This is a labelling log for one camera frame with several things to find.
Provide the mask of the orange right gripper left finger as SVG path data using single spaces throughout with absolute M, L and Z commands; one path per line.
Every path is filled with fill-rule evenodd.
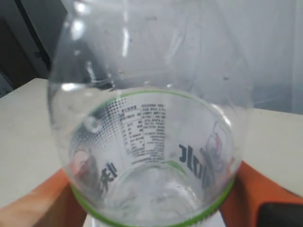
M 87 217 L 63 170 L 0 209 L 2 227 L 81 227 Z

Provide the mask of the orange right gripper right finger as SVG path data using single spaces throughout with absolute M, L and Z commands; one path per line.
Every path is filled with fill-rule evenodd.
M 303 199 L 242 162 L 220 213 L 227 227 L 301 227 Z

